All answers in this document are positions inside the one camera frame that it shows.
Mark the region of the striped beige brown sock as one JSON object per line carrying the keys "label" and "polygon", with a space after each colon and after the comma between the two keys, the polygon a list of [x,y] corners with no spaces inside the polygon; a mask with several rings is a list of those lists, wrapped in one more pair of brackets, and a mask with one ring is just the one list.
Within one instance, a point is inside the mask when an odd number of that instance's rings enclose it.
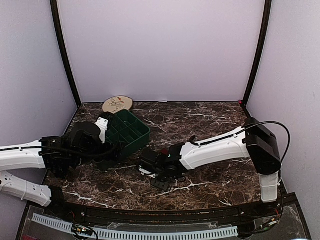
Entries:
{"label": "striped beige brown sock", "polygon": [[161,154],[163,155],[168,155],[169,154],[169,150],[166,149],[166,148],[163,148],[161,151],[160,151]]}

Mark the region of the green plastic divider tray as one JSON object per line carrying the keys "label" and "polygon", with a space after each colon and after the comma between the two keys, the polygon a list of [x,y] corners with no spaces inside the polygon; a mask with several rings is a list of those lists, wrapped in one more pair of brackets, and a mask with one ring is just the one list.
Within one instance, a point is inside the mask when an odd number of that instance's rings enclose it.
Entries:
{"label": "green plastic divider tray", "polygon": [[113,115],[105,112],[100,116],[109,120],[105,143],[117,145],[110,155],[94,162],[100,171],[105,172],[144,148],[150,140],[150,128],[126,109]]}

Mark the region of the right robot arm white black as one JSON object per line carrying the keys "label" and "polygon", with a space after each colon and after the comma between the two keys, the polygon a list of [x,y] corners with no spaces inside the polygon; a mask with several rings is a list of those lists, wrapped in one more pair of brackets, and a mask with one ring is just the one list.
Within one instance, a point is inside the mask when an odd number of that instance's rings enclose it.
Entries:
{"label": "right robot arm white black", "polygon": [[192,136],[155,152],[145,149],[139,157],[138,170],[151,177],[151,185],[168,190],[172,179],[181,179],[184,173],[196,168],[232,159],[251,158],[259,175],[261,201],[255,205],[255,213],[266,217],[275,208],[281,168],[284,157],[280,155],[276,135],[266,126],[278,125],[277,121],[259,122],[253,117],[232,131],[196,141]]}

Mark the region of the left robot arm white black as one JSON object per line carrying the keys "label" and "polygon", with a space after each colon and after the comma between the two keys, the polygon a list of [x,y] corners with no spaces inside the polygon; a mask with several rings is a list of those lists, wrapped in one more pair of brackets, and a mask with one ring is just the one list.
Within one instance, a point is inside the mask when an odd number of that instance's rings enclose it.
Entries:
{"label": "left robot arm white black", "polygon": [[71,213],[61,188],[39,185],[10,173],[20,169],[46,169],[57,178],[65,178],[70,169],[91,161],[105,160],[117,149],[116,143],[106,141],[106,133],[115,115],[101,113],[95,122],[77,122],[63,136],[48,136],[25,144],[0,149],[0,190],[5,194],[50,206],[60,218]]}

